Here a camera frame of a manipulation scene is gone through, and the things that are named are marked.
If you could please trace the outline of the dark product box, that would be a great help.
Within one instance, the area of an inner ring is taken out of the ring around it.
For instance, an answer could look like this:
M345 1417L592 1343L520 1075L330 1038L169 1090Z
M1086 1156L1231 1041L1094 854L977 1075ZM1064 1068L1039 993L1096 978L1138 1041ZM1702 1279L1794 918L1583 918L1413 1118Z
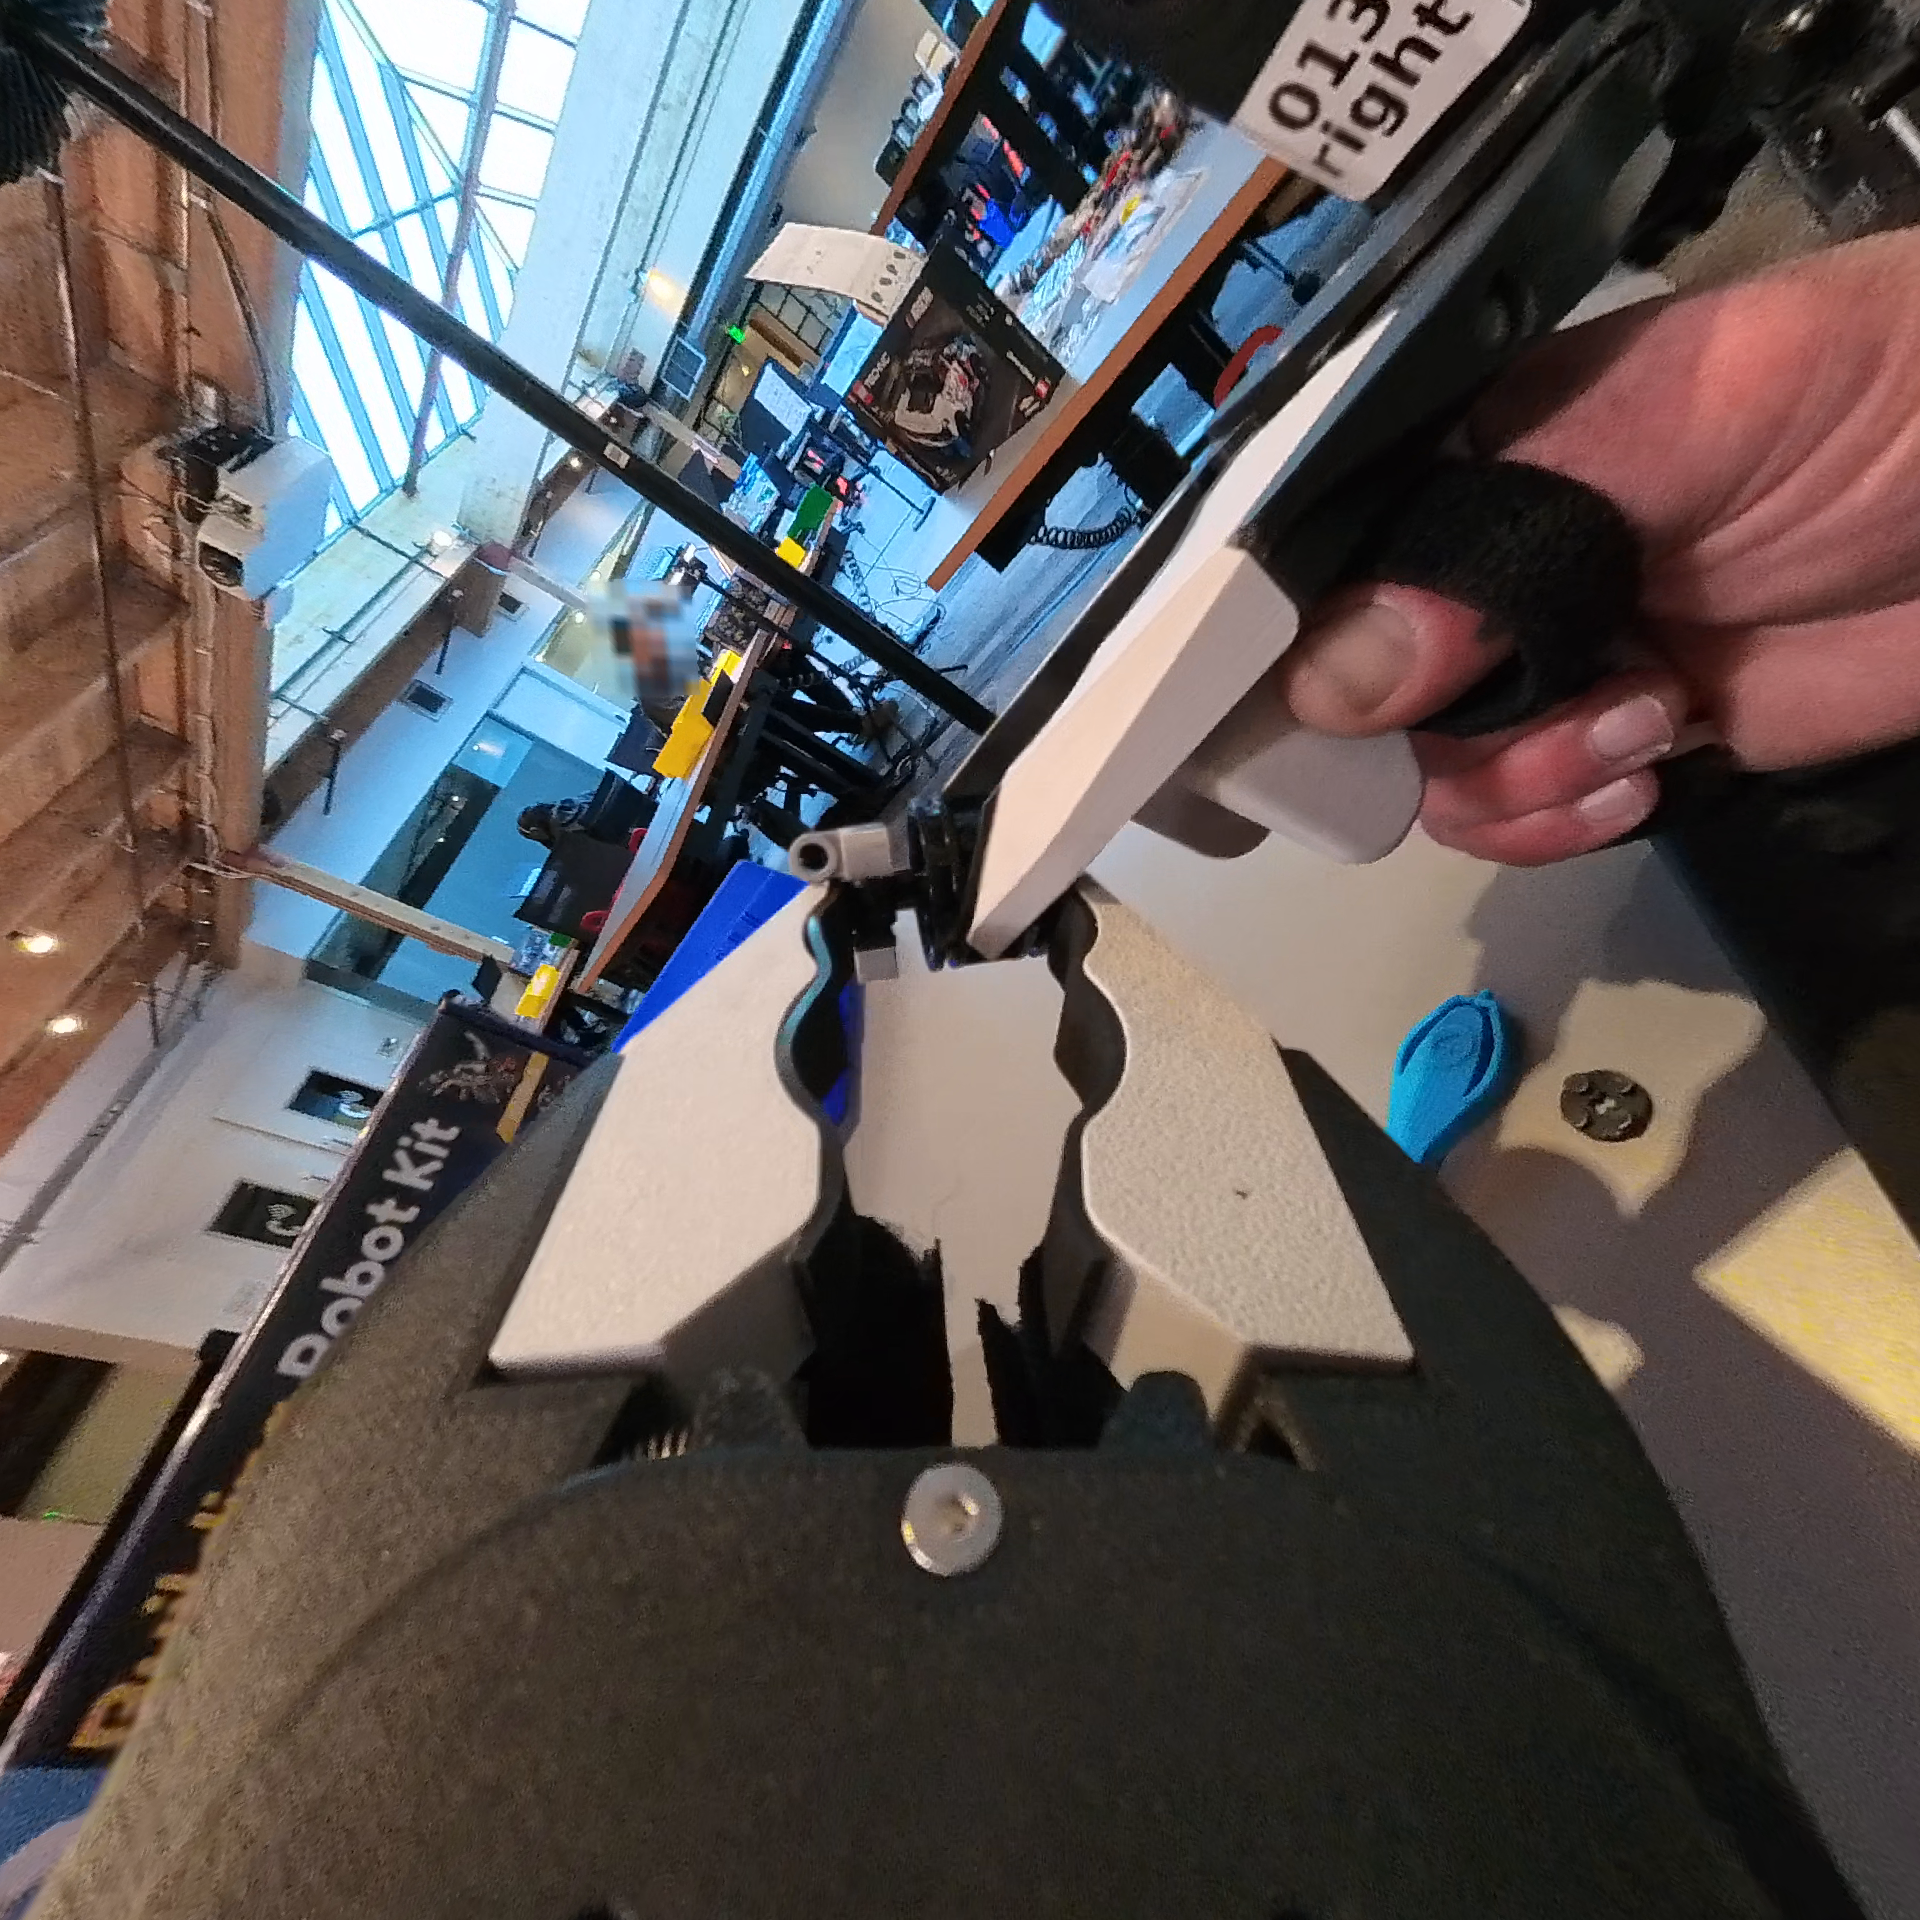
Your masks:
M1063 363L971 257L941 242L850 379L847 411L865 439L943 495L1033 423L1063 379Z

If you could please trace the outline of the blue plastic separator tool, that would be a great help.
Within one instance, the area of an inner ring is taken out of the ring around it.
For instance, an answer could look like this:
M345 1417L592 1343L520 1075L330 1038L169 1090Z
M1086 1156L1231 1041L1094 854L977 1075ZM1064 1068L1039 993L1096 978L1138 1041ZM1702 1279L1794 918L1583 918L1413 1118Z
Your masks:
M1410 1162L1439 1167L1450 1149L1499 1113L1520 1068L1520 1029L1499 996L1449 996L1398 1044L1385 1134Z

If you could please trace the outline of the tall black stand pole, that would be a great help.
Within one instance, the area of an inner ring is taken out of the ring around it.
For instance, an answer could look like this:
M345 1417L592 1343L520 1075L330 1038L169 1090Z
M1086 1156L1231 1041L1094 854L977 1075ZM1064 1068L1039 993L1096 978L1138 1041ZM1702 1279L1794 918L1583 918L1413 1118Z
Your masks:
M73 100L101 108L157 156L175 162L217 199L247 213L302 260L322 267L382 315L503 397L590 466L610 474L642 500L704 539L718 555L826 627L890 682L905 683L928 707L982 735L993 714L943 671L917 655L905 639L878 625L838 590L782 559L771 547L730 521L657 463L616 443L586 411L542 381L498 345L457 321L392 270L306 209L271 177L237 158L217 138L134 79L105 53L106 4L2 4L3 36L3 182L50 169L69 140Z

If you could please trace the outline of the wood-edged table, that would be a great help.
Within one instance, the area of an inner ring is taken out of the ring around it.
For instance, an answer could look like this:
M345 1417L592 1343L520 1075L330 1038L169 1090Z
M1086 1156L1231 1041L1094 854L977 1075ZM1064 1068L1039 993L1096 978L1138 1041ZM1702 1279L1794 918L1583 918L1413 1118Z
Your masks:
M1005 570L1042 526L1050 500L1119 443L1119 478L1145 481L1160 506L1184 457L1146 449L1152 429L1136 404L1165 370L1201 397L1231 361L1211 318L1239 251L1275 231L1323 193L1270 158L1257 158L1225 129L1198 134L1184 153L1198 182L1138 253L1138 275L1093 315L1047 407L1019 428L962 486L933 506L923 538L923 586L946 590L965 564Z
M1059 158L1039 126L1039 109L1008 83L1025 54L1027 11L1027 3L989 4L959 49L929 119L905 150L869 234L883 235L901 226L920 242L933 241L965 195L952 169L962 161L973 121L989 124L999 143L1009 147L1027 173L1043 186L1055 182Z

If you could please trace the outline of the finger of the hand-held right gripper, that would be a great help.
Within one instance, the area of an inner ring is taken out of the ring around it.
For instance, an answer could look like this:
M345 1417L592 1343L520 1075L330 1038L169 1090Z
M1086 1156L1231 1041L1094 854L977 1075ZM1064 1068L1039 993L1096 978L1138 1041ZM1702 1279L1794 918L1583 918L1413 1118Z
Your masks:
M1019 753L991 803L966 945L1002 957L1089 861L1189 771L1205 801L1335 861L1403 838L1403 733L1301 727L1265 682L1315 587L1286 587L1240 526L1306 449L1398 314L1339 348L1214 481L1170 555Z
M1072 801L1118 772L1101 823L1247 826L1253 805L1216 794L1207 753L1264 674L1264 567L1239 541L1261 494L1257 437L1208 449L939 797L991 803L1066 723L1039 771L1064 775Z

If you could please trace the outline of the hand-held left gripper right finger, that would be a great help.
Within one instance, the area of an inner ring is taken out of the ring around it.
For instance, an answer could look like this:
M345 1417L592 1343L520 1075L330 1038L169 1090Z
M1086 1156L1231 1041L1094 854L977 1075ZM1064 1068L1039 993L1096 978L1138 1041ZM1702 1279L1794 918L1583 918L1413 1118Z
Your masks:
M1225 1420L1270 1370L1401 1375L1413 1346L1265 1027L1093 881L1058 905L1048 1342Z

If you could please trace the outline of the yellow bin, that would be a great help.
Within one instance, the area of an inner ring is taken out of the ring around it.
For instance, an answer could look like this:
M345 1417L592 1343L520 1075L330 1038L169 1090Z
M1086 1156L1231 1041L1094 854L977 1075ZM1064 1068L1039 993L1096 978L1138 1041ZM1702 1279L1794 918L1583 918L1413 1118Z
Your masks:
M726 715L733 685L729 671L715 671L693 685L672 727L662 732L662 746L653 759L653 775L680 782L694 778L718 725Z

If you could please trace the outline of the long cluttered desk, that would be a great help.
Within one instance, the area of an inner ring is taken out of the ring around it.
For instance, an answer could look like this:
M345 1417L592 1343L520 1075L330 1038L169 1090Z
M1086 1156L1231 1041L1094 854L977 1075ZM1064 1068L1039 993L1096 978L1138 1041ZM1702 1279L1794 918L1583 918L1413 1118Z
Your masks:
M712 733L701 748L693 772L679 782L670 782L655 806L655 817L640 838L638 852L630 858L618 887L608 907L608 918L593 938L584 959L576 967L568 986L577 995L595 989L598 981L616 962L618 949L632 938L649 907L659 898L670 883L680 852L693 837L701 812L707 806L707 796L715 790L718 775L730 757L733 743L742 735L746 723L741 717L761 682L763 661L779 643L779 629L761 627L742 655L741 671L726 695L726 703L718 717Z

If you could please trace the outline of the grey toy connector piece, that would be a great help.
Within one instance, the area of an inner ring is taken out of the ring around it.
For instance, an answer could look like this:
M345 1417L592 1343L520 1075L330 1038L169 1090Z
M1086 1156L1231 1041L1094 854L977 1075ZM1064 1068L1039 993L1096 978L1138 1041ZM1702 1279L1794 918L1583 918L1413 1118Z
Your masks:
M826 946L858 986L898 978L896 923L918 898L905 823L802 833L785 868L823 893Z

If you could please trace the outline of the white paper sign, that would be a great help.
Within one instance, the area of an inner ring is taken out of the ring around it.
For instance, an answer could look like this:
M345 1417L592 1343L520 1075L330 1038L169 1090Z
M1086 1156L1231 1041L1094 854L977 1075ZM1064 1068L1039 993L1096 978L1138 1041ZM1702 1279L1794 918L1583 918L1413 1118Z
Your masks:
M784 223L745 270L750 281L838 297L883 324L920 281L926 253L880 234Z

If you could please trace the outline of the blue storage bin with bags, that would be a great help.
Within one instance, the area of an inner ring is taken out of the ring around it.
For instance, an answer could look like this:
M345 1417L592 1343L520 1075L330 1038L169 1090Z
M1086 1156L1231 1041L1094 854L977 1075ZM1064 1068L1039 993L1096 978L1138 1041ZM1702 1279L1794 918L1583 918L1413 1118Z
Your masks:
M733 863L690 923L686 938L679 940L679 946L662 962L653 986L642 993L638 1011L613 1041L613 1053L623 1052L640 1030L655 1022L701 978L730 957L733 949L753 938L803 892L803 881L789 871L765 868L753 861ZM841 989L835 1013L847 1058L823 1102L823 1110L841 1137L850 1137L856 1125L856 1058L864 1034L858 982L851 981Z

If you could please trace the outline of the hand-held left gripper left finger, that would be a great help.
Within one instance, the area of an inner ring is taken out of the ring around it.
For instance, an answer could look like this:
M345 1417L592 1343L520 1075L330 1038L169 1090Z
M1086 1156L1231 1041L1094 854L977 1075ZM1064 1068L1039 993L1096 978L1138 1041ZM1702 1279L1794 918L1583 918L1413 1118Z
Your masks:
M618 1052L495 1373L791 1382L816 1343L803 1267L847 1193L850 954L847 892L807 884Z

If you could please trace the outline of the black toy wheel hub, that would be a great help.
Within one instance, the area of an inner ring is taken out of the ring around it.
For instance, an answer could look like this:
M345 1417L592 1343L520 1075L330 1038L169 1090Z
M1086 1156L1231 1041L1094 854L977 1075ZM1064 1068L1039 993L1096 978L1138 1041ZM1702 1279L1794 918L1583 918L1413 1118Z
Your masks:
M976 911L976 866L991 817L984 801L947 803L918 797L905 817L905 893L918 929L918 945L929 969L984 965L971 946Z

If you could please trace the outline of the person's right hand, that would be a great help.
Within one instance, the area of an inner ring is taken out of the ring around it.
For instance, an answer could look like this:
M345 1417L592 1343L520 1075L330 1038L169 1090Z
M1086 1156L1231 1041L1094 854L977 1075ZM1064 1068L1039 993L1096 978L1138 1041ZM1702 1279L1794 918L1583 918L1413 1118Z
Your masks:
M1639 833L1687 746L1790 772L1915 738L1915 228L1555 331L1469 443L1618 506L1639 627L1535 723L1418 741L1432 844L1534 868Z

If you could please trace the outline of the dark blue robot kit box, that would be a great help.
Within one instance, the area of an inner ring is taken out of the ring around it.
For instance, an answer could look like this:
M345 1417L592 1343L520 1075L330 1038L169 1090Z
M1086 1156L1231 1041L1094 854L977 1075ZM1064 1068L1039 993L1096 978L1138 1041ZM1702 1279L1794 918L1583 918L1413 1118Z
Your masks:
M418 1239L592 1063L449 995L389 1090L254 1326L184 1421L59 1642L3 1707L3 1770L96 1770L129 1738L159 1654L281 1405Z

